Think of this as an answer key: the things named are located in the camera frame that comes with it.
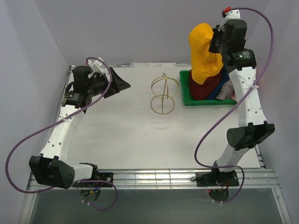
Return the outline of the yellow bucket hat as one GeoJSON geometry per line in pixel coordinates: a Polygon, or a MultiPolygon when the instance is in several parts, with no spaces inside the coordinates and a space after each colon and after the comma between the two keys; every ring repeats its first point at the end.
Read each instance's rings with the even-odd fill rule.
{"type": "Polygon", "coordinates": [[[197,84],[218,75],[223,67],[221,55],[209,51],[212,37],[212,27],[207,23],[197,25],[188,36],[192,78],[197,84]]]}

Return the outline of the blue bucket hat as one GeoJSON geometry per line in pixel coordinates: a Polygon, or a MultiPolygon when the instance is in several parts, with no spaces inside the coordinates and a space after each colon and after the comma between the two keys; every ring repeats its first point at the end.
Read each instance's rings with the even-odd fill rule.
{"type": "Polygon", "coordinates": [[[218,85],[214,88],[214,90],[211,92],[211,94],[207,97],[207,100],[214,100],[220,93],[222,86],[229,80],[229,75],[227,72],[226,66],[223,66],[220,71],[221,79],[218,85]]]}

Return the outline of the dark red bucket hat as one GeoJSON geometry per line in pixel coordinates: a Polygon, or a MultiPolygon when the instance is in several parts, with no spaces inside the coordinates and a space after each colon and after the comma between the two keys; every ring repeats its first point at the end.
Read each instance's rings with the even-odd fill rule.
{"type": "Polygon", "coordinates": [[[213,100],[221,89],[221,73],[208,77],[203,84],[196,83],[192,78],[192,71],[189,72],[190,95],[193,100],[213,100]]]}

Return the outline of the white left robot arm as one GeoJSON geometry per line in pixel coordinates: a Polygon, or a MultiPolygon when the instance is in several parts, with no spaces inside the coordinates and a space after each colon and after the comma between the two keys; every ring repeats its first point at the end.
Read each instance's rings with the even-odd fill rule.
{"type": "Polygon", "coordinates": [[[113,96],[131,87],[120,78],[113,68],[109,69],[112,80],[95,66],[77,66],[73,69],[73,81],[68,84],[61,103],[59,124],[54,127],[45,147],[38,156],[31,156],[29,166],[38,184],[68,189],[73,183],[83,180],[88,186],[99,182],[97,165],[67,164],[67,155],[79,123],[86,114],[86,106],[92,98],[101,95],[113,96]]]}

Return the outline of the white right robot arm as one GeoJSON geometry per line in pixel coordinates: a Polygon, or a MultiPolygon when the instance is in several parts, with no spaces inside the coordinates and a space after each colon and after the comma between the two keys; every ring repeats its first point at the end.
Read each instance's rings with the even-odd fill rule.
{"type": "Polygon", "coordinates": [[[256,80],[254,52],[245,48],[247,24],[240,19],[229,19],[213,28],[209,51],[219,53],[233,84],[239,113],[238,127],[227,130],[228,145],[217,159],[207,181],[216,185],[239,184],[235,167],[240,159],[275,131],[262,111],[256,80]]]}

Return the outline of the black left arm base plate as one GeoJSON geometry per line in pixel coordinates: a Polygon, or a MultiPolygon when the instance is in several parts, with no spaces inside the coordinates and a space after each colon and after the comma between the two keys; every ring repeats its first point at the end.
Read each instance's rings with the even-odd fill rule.
{"type": "MultiPolygon", "coordinates": [[[[89,181],[91,180],[101,180],[101,181],[106,181],[113,183],[113,178],[114,178],[114,173],[111,172],[93,172],[92,177],[88,179],[89,181]]],[[[103,183],[103,182],[84,182],[84,181],[77,181],[72,184],[72,187],[75,188],[96,188],[96,187],[111,187],[110,184],[108,183],[103,183]]]]}

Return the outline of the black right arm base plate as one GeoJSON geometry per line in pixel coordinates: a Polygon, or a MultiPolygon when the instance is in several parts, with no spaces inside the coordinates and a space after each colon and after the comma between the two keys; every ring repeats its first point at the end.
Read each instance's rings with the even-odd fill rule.
{"type": "Polygon", "coordinates": [[[235,171],[231,172],[196,172],[191,181],[196,182],[197,187],[239,186],[239,180],[235,171]]]}

